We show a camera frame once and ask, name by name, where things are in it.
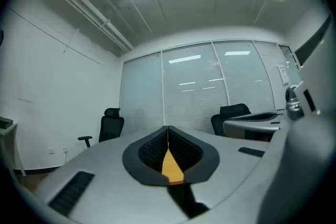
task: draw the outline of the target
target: glass wall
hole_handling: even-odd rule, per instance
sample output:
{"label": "glass wall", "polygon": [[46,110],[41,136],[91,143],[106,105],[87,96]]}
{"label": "glass wall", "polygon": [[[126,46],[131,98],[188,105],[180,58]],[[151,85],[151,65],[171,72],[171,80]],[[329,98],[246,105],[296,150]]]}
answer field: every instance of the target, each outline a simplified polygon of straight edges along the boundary
{"label": "glass wall", "polygon": [[274,109],[265,66],[251,41],[215,42],[226,79],[230,104],[244,103],[251,113]]}
{"label": "glass wall", "polygon": [[124,64],[120,108],[121,135],[163,125],[160,54]]}
{"label": "glass wall", "polygon": [[214,133],[211,117],[228,101],[212,45],[167,51],[162,60],[166,125]]}
{"label": "glass wall", "polygon": [[216,41],[126,62],[122,135],[162,125],[214,134],[211,117],[221,106],[244,103],[251,113],[285,108],[293,74],[288,51],[267,42]]}

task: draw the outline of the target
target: fluorescent light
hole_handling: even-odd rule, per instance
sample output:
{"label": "fluorescent light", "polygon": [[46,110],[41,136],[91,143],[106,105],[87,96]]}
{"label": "fluorescent light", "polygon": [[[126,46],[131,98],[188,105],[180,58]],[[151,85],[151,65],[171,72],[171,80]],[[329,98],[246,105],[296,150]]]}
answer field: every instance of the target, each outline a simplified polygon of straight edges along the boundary
{"label": "fluorescent light", "polygon": [[209,81],[224,80],[224,79],[210,79]]}
{"label": "fluorescent light", "polygon": [[196,81],[194,81],[194,82],[187,82],[187,83],[181,83],[179,85],[187,85],[187,84],[194,84],[194,83],[196,83]]}
{"label": "fluorescent light", "polygon": [[169,63],[175,63],[175,62],[183,62],[183,61],[189,61],[189,60],[194,60],[194,59],[199,59],[201,55],[195,55],[195,56],[189,56],[189,57],[184,57],[184,58],[178,58],[175,60],[170,60],[168,61]]}
{"label": "fluorescent light", "polygon": [[227,51],[225,56],[227,55],[248,55],[250,51]]}

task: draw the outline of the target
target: wooden floor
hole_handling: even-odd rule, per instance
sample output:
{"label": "wooden floor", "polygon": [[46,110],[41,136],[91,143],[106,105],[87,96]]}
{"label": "wooden floor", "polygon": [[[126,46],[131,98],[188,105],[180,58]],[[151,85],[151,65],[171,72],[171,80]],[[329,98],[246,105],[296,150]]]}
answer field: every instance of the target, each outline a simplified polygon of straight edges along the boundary
{"label": "wooden floor", "polygon": [[40,184],[40,182],[47,177],[47,175],[48,174],[27,175],[26,177],[22,175],[17,175],[16,177],[22,186],[33,192],[38,184]]}

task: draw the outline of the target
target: wall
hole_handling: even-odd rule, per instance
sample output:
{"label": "wall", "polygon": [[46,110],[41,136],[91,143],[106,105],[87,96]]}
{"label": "wall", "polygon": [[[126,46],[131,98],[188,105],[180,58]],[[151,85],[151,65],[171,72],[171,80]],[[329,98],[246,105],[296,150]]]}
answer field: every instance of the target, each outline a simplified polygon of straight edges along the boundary
{"label": "wall", "polygon": [[168,49],[175,46],[194,42],[203,42],[218,39],[258,39],[288,44],[287,39],[272,30],[249,26],[226,26],[195,29],[165,36],[150,42],[140,44],[134,50],[127,52],[120,59],[128,61],[152,52]]}
{"label": "wall", "polygon": [[104,110],[119,106],[122,62],[90,27],[63,0],[10,0],[2,13],[0,116],[18,122],[25,169],[64,164],[63,147],[67,160],[86,149],[79,136],[97,143]]}
{"label": "wall", "polygon": [[329,16],[328,7],[322,0],[311,0],[308,9],[301,15],[286,38],[294,52],[308,41]]}

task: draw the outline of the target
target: chair backrest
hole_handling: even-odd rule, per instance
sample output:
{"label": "chair backrest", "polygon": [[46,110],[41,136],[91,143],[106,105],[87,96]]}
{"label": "chair backrest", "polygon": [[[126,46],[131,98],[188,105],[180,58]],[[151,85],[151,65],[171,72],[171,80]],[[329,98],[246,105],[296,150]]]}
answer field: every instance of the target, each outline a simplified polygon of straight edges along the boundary
{"label": "chair backrest", "polygon": [[225,136],[224,129],[223,129],[223,122],[224,121],[221,119],[219,114],[213,115],[211,117],[211,124],[212,124],[212,128],[214,129],[215,135]]}
{"label": "chair backrest", "polygon": [[105,110],[105,116],[101,118],[99,143],[120,136],[125,120],[119,117],[119,110]]}
{"label": "chair backrest", "polygon": [[246,104],[235,104],[228,106],[221,106],[220,118],[227,120],[238,116],[251,114]]}
{"label": "chair backrest", "polygon": [[247,105],[235,104],[228,106],[221,106],[220,114],[211,117],[211,124],[216,135],[227,136],[224,133],[223,123],[225,120],[233,117],[251,114]]}

